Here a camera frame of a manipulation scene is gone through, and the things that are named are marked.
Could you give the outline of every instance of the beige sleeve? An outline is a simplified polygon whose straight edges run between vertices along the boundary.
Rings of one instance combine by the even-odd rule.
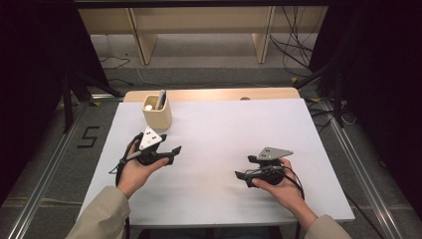
[[[121,238],[129,213],[124,194],[107,186],[87,206],[67,238]]]
[[[305,239],[343,239],[351,238],[332,217],[324,215],[319,217],[310,227]]]

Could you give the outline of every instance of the hand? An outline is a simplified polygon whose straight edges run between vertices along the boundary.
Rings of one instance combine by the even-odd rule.
[[[128,155],[131,155],[135,151],[135,145],[138,144],[138,140],[132,145]],[[168,158],[161,158],[157,162],[145,166],[139,163],[136,159],[130,160],[121,172],[120,181],[118,182],[117,188],[124,193],[128,198],[140,187],[142,187],[149,175],[157,169],[167,164]]]
[[[292,169],[292,165],[287,159],[279,158],[279,160],[283,166]],[[295,175],[289,169],[285,169],[285,174],[296,181]],[[282,206],[289,209],[298,218],[305,230],[308,230],[311,224],[317,219],[317,216],[302,199],[299,189],[288,179],[284,178],[278,185],[272,185],[258,178],[254,178],[252,183],[271,193]]]

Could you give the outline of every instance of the beige cup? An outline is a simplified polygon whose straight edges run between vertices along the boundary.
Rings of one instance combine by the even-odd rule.
[[[157,101],[158,96],[147,96],[142,106],[143,115],[145,116],[146,123],[152,129],[165,130],[171,126],[170,102],[166,98],[164,106],[157,110],[155,108]]]

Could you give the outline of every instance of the white tabletop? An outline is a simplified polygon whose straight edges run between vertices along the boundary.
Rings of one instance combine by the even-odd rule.
[[[265,146],[288,149],[306,202],[316,215],[354,219],[317,130],[301,99],[172,102],[173,122],[158,152],[182,145],[173,165],[154,172],[129,200],[130,224],[149,228],[279,225],[295,217],[273,197],[248,188],[235,170],[258,168],[248,155]],[[142,103],[121,103],[82,210],[107,185],[108,172],[146,122]]]

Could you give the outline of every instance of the pen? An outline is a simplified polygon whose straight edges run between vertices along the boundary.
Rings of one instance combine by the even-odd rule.
[[[164,96],[164,94],[165,94],[165,90],[161,90],[159,92],[158,100],[157,100],[157,103],[155,104],[155,110],[156,111],[159,111],[160,107],[162,106],[161,102],[162,102],[162,97]]]
[[[167,91],[164,91],[161,98],[161,107],[164,108],[165,100],[167,99]]]

